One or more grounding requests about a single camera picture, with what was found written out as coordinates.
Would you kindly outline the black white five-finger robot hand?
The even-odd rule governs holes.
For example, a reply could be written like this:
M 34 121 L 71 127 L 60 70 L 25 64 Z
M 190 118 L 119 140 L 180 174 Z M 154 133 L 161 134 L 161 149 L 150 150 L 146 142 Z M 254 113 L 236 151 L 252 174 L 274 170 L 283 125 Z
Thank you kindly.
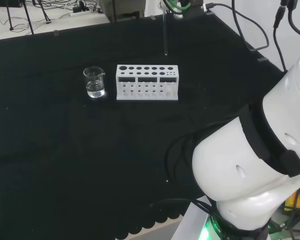
M 191 19 L 207 12 L 204 0 L 160 0 L 157 6 L 176 20 Z

